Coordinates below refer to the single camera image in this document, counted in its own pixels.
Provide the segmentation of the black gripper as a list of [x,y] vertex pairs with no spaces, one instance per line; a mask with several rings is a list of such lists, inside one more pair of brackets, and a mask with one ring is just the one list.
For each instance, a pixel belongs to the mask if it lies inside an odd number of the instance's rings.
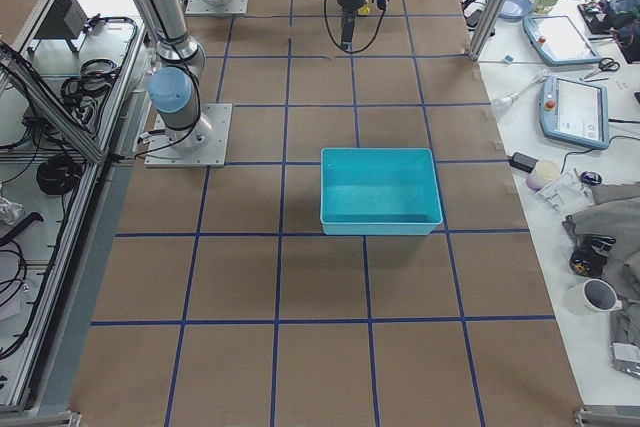
[[343,13],[340,25],[340,49],[344,52],[353,50],[355,14],[365,4],[365,0],[337,0]]

